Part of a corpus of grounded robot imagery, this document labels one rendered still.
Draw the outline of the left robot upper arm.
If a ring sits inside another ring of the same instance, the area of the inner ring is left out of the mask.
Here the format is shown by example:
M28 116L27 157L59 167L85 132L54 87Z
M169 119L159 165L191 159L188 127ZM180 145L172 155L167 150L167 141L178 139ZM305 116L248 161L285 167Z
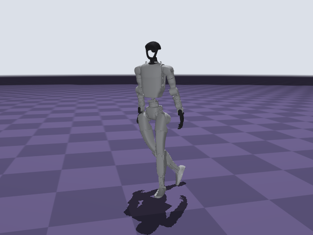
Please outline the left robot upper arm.
M177 95L176 81L174 76L174 69L172 66L163 65L162 72L167 76L167 80L170 86L169 93L171 96Z

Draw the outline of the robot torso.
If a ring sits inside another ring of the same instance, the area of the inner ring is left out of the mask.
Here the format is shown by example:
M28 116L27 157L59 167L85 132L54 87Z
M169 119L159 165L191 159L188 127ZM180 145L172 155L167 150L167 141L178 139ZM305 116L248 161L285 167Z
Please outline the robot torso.
M152 100L147 101L149 106L146 107L147 118L152 120L156 120L159 111L163 111L163 107L159 105L155 98L162 97L166 82L166 75L162 72L164 64L157 61L154 63L156 64L149 65L146 61L140 69L144 97L152 98Z

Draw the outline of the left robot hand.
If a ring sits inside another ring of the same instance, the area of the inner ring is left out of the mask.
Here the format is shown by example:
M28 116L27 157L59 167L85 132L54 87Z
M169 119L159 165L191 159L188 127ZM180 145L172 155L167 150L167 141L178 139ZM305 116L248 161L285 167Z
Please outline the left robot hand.
M179 124L179 128L178 129L180 129L180 128L182 128L182 126L183 126L183 121L184 121L184 112L182 112L182 110L178 110L178 115L180 116L180 124Z

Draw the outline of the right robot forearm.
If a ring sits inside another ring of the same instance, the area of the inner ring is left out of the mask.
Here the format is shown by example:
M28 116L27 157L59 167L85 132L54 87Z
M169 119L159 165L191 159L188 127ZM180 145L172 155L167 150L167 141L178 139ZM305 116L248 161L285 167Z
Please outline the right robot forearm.
M141 108L141 112L145 110L145 100L144 100L144 94L137 94L138 97L138 107Z

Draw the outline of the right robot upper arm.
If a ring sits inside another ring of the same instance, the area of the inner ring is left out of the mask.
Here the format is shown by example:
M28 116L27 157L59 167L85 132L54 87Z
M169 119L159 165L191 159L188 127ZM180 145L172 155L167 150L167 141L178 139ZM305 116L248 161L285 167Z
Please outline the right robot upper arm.
M135 91L136 91L136 93L138 93L138 94L143 94L142 86L141 86L141 71L140 71L141 66L142 66L142 65L137 66L137 67L134 69L134 72L135 72L135 74L136 74L136 81L137 81L137 83L138 83L138 86L136 87Z

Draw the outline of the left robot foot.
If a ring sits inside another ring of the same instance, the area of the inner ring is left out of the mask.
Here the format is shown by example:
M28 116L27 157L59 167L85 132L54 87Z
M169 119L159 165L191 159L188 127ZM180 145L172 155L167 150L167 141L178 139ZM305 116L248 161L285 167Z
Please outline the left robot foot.
M164 188L162 188L162 186L160 188L158 188L157 192L154 194L155 198L161 198L164 193L166 191L166 186L164 186Z

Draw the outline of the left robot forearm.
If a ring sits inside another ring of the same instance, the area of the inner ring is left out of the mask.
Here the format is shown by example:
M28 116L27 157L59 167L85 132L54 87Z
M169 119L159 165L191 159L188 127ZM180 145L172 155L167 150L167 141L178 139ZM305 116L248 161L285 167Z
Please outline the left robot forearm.
M183 112L183 107L182 107L182 103L180 100L180 95L179 95L179 91L178 91L177 87L176 87L176 91L177 91L177 95L173 96L175 107L177 109L177 113L178 113L178 110L182 110L182 112Z

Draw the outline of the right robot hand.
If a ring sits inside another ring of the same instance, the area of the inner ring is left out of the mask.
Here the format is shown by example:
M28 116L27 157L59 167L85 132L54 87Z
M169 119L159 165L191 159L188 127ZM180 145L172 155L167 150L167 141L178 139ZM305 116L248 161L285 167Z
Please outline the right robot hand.
M138 113L139 113L139 114L140 114L140 113L142 113L142 112L141 112L141 108L140 108L140 107L138 107ZM136 121L137 121L137 123L138 123L138 118L137 118L137 120L136 120Z

